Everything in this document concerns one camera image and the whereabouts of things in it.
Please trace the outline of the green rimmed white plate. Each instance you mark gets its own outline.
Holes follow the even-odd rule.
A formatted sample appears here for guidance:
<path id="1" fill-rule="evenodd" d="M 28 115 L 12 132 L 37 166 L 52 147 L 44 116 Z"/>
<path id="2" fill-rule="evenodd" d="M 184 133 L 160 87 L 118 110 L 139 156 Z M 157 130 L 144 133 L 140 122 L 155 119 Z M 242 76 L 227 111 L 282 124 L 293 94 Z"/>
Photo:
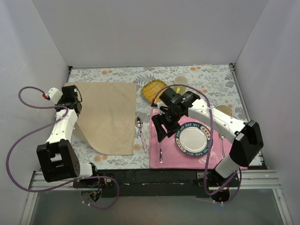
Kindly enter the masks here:
<path id="1" fill-rule="evenodd" d="M 203 157 L 208 153 L 211 143 L 211 132 L 199 122 L 187 122 L 175 133 L 178 148 L 190 157 Z"/>

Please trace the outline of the silver spoon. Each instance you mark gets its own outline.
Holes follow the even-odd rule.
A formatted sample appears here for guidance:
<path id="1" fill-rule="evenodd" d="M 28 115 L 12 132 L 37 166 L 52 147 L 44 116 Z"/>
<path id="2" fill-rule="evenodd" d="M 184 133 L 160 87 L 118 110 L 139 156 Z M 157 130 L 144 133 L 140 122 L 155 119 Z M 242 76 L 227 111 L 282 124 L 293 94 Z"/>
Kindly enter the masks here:
<path id="1" fill-rule="evenodd" d="M 222 134 L 219 134 L 219 138 L 221 139 L 221 144 L 222 144 L 222 159 L 224 159 L 225 158 L 225 150 L 224 150 L 225 137 Z"/>

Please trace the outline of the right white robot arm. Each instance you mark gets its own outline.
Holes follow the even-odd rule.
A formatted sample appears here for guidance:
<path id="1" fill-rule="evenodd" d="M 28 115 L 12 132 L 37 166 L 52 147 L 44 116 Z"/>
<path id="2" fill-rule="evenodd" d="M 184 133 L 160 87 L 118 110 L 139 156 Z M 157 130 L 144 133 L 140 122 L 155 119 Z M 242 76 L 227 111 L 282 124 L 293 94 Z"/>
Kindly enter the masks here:
<path id="1" fill-rule="evenodd" d="M 259 124 L 210 108 L 197 94 L 167 89 L 150 122 L 150 167 L 208 169 L 210 184 L 223 186 L 247 168 L 263 147 Z"/>

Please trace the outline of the aluminium frame rail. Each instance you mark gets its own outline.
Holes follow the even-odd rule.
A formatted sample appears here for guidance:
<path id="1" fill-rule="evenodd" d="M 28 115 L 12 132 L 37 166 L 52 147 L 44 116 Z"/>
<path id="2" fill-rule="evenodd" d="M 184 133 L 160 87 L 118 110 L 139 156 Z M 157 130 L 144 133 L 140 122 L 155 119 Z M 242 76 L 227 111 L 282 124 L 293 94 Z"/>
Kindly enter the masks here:
<path id="1" fill-rule="evenodd" d="M 243 170 L 241 189 L 281 189 L 282 185 L 275 170 Z M 55 182 L 46 182 L 41 172 L 34 172 L 29 184 L 29 189 L 41 190 L 58 186 L 58 190 L 72 188 L 72 179 Z"/>

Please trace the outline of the silver fork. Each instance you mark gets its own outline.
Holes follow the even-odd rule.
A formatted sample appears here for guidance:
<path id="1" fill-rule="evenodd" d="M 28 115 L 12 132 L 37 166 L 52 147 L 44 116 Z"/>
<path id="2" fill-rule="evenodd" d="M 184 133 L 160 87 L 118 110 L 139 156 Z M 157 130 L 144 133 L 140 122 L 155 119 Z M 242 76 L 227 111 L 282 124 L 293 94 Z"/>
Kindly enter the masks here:
<path id="1" fill-rule="evenodd" d="M 159 162 L 163 162 L 162 143 L 159 143 Z"/>

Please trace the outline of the beige cloth napkin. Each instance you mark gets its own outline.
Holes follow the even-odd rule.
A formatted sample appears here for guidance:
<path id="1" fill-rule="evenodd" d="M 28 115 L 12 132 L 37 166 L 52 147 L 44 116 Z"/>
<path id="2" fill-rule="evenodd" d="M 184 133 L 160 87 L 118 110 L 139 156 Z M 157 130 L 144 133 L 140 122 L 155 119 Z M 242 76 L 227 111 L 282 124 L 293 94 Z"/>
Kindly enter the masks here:
<path id="1" fill-rule="evenodd" d="M 83 100 L 75 135 L 105 155 L 132 155 L 137 87 L 125 82 L 75 82 Z"/>

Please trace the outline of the pink placemat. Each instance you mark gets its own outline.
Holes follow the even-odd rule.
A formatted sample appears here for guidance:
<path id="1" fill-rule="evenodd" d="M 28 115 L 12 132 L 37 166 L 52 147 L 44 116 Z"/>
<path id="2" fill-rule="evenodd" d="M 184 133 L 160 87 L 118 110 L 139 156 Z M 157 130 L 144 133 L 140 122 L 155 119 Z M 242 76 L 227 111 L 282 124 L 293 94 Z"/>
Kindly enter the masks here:
<path id="1" fill-rule="evenodd" d="M 159 162 L 159 142 L 157 132 L 152 121 L 150 121 L 150 168 L 152 169 L 204 169 L 207 156 L 190 157 L 184 154 L 175 142 L 175 136 L 166 137 L 162 143 L 163 162 Z M 222 159 L 222 144 L 219 133 L 214 131 L 213 145 L 210 152 L 209 169 L 213 169 Z M 232 144 L 224 139 L 225 154 L 228 155 Z"/>

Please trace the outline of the pink mug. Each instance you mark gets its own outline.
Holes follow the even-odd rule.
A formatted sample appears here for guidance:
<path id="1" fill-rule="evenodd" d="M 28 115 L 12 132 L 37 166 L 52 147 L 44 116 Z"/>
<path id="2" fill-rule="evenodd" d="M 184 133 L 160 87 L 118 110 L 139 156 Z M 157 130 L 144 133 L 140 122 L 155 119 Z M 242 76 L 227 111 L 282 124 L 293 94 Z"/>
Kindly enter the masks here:
<path id="1" fill-rule="evenodd" d="M 228 116 L 232 116 L 232 111 L 229 107 L 225 106 L 225 105 L 219 105 L 216 107 L 217 110 L 223 112 L 224 114 L 228 115 Z"/>

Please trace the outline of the yellow green mug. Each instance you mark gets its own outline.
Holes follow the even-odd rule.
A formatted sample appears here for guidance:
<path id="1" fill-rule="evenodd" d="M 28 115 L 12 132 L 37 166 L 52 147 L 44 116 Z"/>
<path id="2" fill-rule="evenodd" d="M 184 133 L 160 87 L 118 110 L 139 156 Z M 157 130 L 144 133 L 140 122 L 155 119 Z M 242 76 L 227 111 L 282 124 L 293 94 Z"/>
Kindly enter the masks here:
<path id="1" fill-rule="evenodd" d="M 175 77 L 173 90 L 180 95 L 183 95 L 186 92 L 186 85 L 188 84 L 188 79 L 185 76 L 179 75 Z"/>

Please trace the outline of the yellow woven bamboo tray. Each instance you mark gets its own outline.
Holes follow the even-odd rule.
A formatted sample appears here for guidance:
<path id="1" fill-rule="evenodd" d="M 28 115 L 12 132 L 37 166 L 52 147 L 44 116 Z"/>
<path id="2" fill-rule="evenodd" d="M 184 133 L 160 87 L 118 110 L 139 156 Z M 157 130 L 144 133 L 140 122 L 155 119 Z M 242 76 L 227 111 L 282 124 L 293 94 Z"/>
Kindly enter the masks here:
<path id="1" fill-rule="evenodd" d="M 152 80 L 142 87 L 142 96 L 151 103 L 157 92 L 166 86 L 167 84 L 159 79 Z"/>

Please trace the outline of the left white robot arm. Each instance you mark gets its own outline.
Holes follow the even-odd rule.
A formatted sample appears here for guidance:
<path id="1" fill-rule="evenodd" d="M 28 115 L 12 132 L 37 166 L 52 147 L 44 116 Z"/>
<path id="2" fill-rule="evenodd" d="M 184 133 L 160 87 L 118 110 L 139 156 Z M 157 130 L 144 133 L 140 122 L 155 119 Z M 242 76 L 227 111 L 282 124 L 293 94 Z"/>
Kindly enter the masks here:
<path id="1" fill-rule="evenodd" d="M 81 94 L 75 85 L 51 88 L 47 97 L 54 102 L 57 123 L 45 144 L 37 147 L 37 157 L 45 181 L 83 178 L 88 187 L 96 187 L 100 176 L 93 163 L 81 163 L 70 140 L 82 110 Z"/>

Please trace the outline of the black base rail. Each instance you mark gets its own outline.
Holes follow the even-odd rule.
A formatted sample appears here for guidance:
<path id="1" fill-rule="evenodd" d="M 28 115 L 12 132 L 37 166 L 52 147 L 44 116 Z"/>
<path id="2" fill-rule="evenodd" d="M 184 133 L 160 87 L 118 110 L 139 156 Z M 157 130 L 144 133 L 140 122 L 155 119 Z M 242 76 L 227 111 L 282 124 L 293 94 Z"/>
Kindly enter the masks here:
<path id="1" fill-rule="evenodd" d="M 195 196 L 208 198 L 202 186 L 204 170 L 195 169 L 118 169 L 98 170 L 98 176 L 117 181 L 120 197 Z"/>

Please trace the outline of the pink handled spoon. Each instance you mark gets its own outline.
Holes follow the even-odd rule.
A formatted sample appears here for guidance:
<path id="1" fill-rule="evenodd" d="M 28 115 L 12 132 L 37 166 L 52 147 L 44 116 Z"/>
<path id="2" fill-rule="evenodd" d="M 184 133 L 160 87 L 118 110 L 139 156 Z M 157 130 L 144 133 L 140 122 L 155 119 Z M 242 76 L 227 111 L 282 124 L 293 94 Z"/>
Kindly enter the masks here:
<path id="1" fill-rule="evenodd" d="M 147 147 L 146 147 L 146 143 L 145 143 L 144 135 L 143 135 L 143 130 L 142 130 L 142 128 L 143 128 L 143 122 L 142 122 L 142 120 L 141 120 L 140 117 L 136 117 L 136 119 L 135 119 L 135 126 L 139 130 L 139 134 L 140 134 L 140 137 L 141 137 L 141 141 L 142 141 L 144 152 L 147 153 Z"/>

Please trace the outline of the floral tablecloth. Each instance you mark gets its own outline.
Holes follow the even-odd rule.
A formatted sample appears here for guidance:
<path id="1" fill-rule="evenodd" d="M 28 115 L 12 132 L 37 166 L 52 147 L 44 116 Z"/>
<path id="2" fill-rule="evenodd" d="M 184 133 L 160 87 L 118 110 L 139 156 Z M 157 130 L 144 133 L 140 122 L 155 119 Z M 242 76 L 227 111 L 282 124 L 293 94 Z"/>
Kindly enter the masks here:
<path id="1" fill-rule="evenodd" d="M 71 138 L 72 147 L 83 163 L 92 162 L 98 169 L 150 169 L 150 121 L 152 108 L 141 93 L 148 82 L 159 79 L 171 84 L 175 77 L 182 75 L 188 79 L 192 89 L 204 93 L 212 106 L 225 105 L 236 119 L 247 121 L 247 112 L 240 98 L 236 78 L 229 65 L 173 66 L 173 67 L 118 67 L 72 69 L 68 81 L 100 83 L 135 83 L 137 87 L 136 115 L 143 121 L 144 140 L 147 153 L 144 152 L 141 137 L 135 133 L 132 155 L 105 155 L 94 150 L 76 135 Z"/>

